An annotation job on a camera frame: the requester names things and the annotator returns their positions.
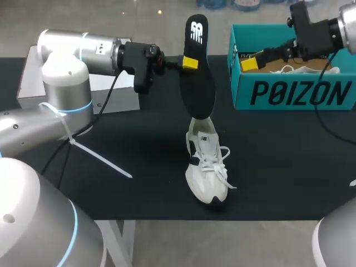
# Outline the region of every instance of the robotic arm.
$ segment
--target robotic arm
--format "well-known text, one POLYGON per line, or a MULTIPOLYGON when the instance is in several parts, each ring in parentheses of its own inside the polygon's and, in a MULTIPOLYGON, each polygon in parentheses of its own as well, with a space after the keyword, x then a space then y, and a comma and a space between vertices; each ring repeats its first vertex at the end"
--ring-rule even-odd
POLYGON ((38 56, 47 103, 0 115, 0 266, 118 266, 104 242, 105 222, 96 224, 11 157, 91 125, 89 73, 118 76, 125 70, 135 74, 135 91, 147 93, 153 73, 178 64, 166 62, 155 45, 54 30, 41 34, 38 56))
POLYGON ((0 115, 0 155, 14 157, 40 144, 67 137, 62 116, 72 134, 93 118, 89 73, 118 76, 134 74, 134 89, 148 93, 153 74, 165 68, 179 69, 167 62, 154 44, 127 42, 116 37, 47 29, 37 44, 43 64, 43 83, 48 106, 4 111, 0 115))
POLYGON ((287 25, 294 27, 295 36, 280 47, 265 48, 254 54, 249 60, 241 63, 243 70, 261 69, 267 63, 282 59, 300 57, 304 61, 347 48, 351 54, 356 53, 356 3, 353 1, 340 7, 338 18, 325 19, 311 23, 304 1, 290 6, 291 17, 287 25))

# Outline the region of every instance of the shoelace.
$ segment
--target shoelace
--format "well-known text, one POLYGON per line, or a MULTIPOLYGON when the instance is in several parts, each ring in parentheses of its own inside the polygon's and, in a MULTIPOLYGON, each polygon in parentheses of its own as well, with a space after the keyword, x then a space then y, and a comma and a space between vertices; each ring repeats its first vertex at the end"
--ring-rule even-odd
POLYGON ((294 70, 294 68, 293 68, 291 65, 285 65, 280 71, 275 71, 275 72, 270 71, 270 73, 285 73, 285 72, 284 72, 284 69, 285 69, 286 67, 290 68, 290 69, 291 69, 290 71, 293 71, 293 70, 294 70))
POLYGON ((223 163, 223 160, 230 155, 230 149, 227 146, 220 146, 220 150, 222 149, 225 149, 228 152, 226 153, 225 156, 221 158, 221 161, 219 161, 217 157, 217 153, 215 156, 205 155, 205 154, 202 154, 200 156, 196 151, 194 156, 197 157, 202 162, 201 170, 203 172, 215 171, 217 177, 225 186, 227 186, 230 189, 236 189, 237 187, 232 186, 228 183, 228 170, 225 168, 225 164, 223 163))

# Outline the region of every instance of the metal cylinder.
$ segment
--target metal cylinder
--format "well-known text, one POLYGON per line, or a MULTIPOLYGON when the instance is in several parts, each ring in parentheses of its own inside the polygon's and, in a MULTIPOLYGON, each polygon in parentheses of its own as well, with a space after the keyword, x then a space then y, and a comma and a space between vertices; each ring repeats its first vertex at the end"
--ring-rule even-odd
POLYGON ((351 54, 356 53, 356 3, 340 7, 338 24, 343 39, 343 45, 351 54))
POLYGON ((120 44, 117 37, 47 29, 39 36, 37 53, 42 64, 53 51, 70 53, 83 61, 90 73, 115 76, 120 44))
POLYGON ((0 159, 1 267, 113 267, 99 227, 30 166, 0 159))
POLYGON ((88 68, 74 55, 51 53, 42 67, 42 79, 47 102, 60 111, 73 112, 91 103, 88 68))

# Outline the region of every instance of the insole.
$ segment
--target insole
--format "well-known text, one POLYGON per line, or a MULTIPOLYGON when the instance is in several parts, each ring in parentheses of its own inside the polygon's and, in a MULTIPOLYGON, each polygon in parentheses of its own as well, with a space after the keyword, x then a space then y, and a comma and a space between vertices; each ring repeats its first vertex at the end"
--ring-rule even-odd
POLYGON ((180 72, 180 92, 188 113, 203 120, 214 108, 216 88, 207 62, 208 22, 204 15, 191 16, 185 27, 184 56, 198 61, 196 70, 180 72))

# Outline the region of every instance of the sneaker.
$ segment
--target sneaker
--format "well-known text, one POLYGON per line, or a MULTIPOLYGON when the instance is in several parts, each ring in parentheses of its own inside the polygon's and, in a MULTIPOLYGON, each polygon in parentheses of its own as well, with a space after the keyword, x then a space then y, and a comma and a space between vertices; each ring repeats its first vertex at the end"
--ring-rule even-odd
POLYGON ((230 150, 219 145, 219 136, 211 119, 192 118, 186 142, 190 163, 185 177, 191 191, 206 204, 223 202, 228 195, 228 188, 235 189, 227 181, 228 174, 223 163, 230 155, 230 150), (225 156, 221 155, 221 150, 227 151, 225 156))

